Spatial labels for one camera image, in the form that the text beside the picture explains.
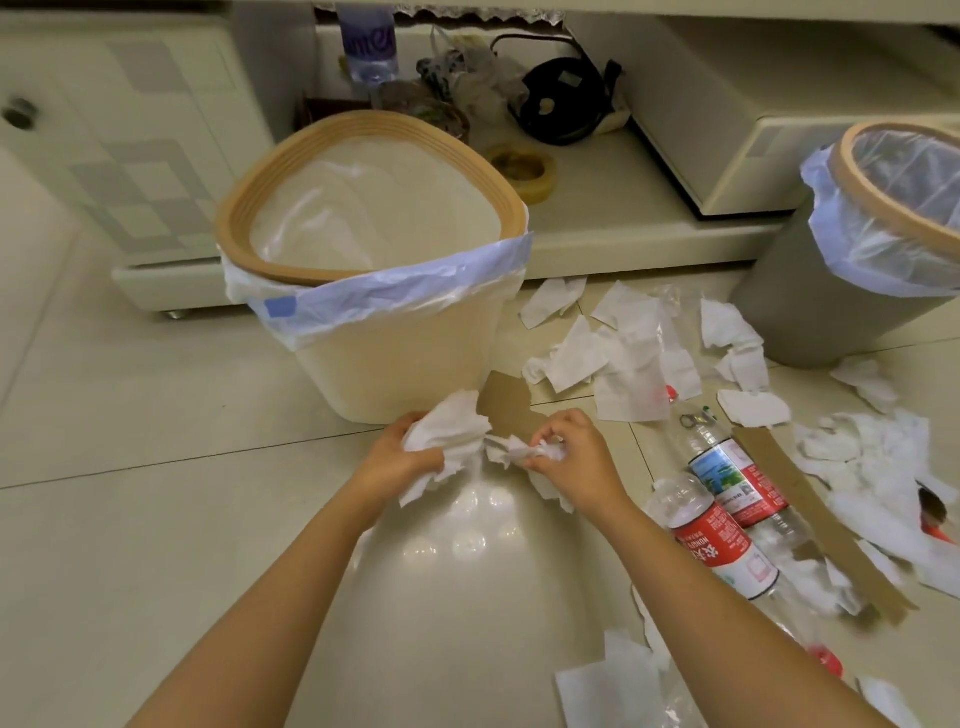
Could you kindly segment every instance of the person's left hand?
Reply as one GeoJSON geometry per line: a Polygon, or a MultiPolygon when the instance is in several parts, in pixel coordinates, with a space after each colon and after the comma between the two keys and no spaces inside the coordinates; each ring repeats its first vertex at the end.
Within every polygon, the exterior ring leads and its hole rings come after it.
{"type": "Polygon", "coordinates": [[[343,488],[370,509],[369,518],[373,521],[379,518],[392,500],[406,493],[417,478],[444,469],[444,451],[440,448],[417,452],[403,449],[403,438],[414,423],[422,420],[426,414],[411,412],[383,430],[366,459],[343,488]]]}

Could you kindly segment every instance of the tape roll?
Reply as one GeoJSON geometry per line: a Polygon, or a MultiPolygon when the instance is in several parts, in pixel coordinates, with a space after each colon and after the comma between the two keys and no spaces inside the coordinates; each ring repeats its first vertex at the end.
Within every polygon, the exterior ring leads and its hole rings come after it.
{"type": "Polygon", "coordinates": [[[557,187],[557,162],[539,149],[498,144],[483,156],[527,205],[538,205],[557,187]]]}

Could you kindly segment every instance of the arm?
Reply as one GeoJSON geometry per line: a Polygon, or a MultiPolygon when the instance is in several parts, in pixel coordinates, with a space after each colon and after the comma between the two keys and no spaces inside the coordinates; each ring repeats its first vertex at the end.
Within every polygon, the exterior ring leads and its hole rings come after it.
{"type": "Polygon", "coordinates": [[[558,412],[531,446],[551,437],[566,442],[566,459],[524,467],[549,477],[611,543],[711,728],[890,728],[634,504],[587,415],[558,412]]]}
{"type": "Polygon", "coordinates": [[[387,427],[360,469],[187,653],[130,728],[273,728],[286,721],[303,671],[360,535],[440,449],[404,452],[421,415],[387,427]]]}

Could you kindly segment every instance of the white trash can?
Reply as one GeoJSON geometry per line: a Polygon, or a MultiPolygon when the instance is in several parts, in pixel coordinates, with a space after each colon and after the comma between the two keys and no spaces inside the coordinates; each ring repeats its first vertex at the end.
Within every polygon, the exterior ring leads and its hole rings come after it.
{"type": "Polygon", "coordinates": [[[468,146],[388,111],[280,144],[217,220],[228,297],[247,303],[333,409],[384,425],[490,372],[526,273],[523,202],[468,146]]]}
{"type": "Polygon", "coordinates": [[[731,295],[771,359],[831,364],[960,294],[960,136],[860,124],[801,175],[814,199],[731,295]]]}

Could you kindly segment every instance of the white box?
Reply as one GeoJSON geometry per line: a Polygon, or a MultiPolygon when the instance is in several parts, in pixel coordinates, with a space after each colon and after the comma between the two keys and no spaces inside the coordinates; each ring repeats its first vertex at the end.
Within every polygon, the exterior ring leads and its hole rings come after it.
{"type": "Polygon", "coordinates": [[[571,13],[634,119],[704,215],[795,209],[801,162],[879,117],[960,127],[960,97],[854,26],[571,13]]]}

